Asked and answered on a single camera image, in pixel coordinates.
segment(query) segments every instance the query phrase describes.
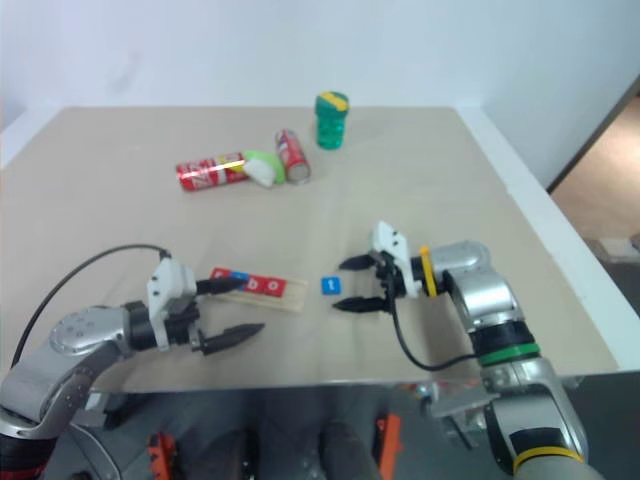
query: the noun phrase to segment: white table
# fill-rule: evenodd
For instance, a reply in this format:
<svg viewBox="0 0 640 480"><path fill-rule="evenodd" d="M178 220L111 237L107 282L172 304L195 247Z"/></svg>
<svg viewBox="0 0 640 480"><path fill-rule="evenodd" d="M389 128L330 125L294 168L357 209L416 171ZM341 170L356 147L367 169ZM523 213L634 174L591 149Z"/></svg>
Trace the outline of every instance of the white table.
<svg viewBox="0 0 640 480"><path fill-rule="evenodd" d="M364 252L379 219L403 231L416 252L421 244L465 238L487 244L560 373L638 368L627 340L638 338L637 316L482 112L459 113L355 108L345 145L335 152L313 144L306 108L58 113L23 149L11 147L20 152L3 170L3 371L22 326L59 277L103 248L147 241L170 248L198 277L225 266L306 280L305 307L293 314L205 300L210 334L247 321L267 327L210 357L186 347L145 352L109 370L99 389L424 379L403 356L388 316L337 312L330 307L335 297L320 293L320 278ZM273 133L284 126L303 141L313 170L309 184L180 190L174 164L241 149L273 150ZM45 311L27 351L70 311L144 298L155 263L154 255L123 254L84 272ZM342 278L345 295L375 293L372 275ZM437 362L469 348L446 298L401 301L400 315L421 358ZM475 369L468 362L440 377L468 378Z"/></svg>

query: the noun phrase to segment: red can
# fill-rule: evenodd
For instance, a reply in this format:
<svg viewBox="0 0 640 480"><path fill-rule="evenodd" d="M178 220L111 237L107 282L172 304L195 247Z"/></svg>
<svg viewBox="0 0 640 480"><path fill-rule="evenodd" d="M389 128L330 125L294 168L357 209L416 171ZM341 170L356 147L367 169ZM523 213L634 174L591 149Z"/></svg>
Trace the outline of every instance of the red can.
<svg viewBox="0 0 640 480"><path fill-rule="evenodd" d="M199 162L180 163L176 165L176 173L185 190L202 190L248 179L242 168L244 163L242 153L227 153Z"/></svg>
<svg viewBox="0 0 640 480"><path fill-rule="evenodd" d="M276 150L287 172L287 180L299 185L309 181L311 168L295 133L284 128L276 132Z"/></svg>

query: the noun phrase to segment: black floor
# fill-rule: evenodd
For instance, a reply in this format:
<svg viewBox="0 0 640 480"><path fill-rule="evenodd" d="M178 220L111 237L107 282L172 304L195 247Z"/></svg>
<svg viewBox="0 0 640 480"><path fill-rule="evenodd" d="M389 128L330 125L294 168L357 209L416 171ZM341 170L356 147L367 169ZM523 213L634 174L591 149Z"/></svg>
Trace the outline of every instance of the black floor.
<svg viewBox="0 0 640 480"><path fill-rule="evenodd" d="M636 313L640 315L640 265L603 262L602 266Z"/></svg>
<svg viewBox="0 0 640 480"><path fill-rule="evenodd" d="M350 424L371 447L374 421L393 412L403 419L395 478L502 479L483 437L466 450L445 427L420 413L415 394L383 386L340 386L280 390L147 395L131 417L111 431L92 430L116 460L123 478L146 479L146 438L163 430L174 435L188 472L228 432L251 427L260 437L262 479L322 479L317 437L329 420ZM63 435L46 479L65 479L86 470L94 478L115 478L104 456L82 433Z"/></svg>

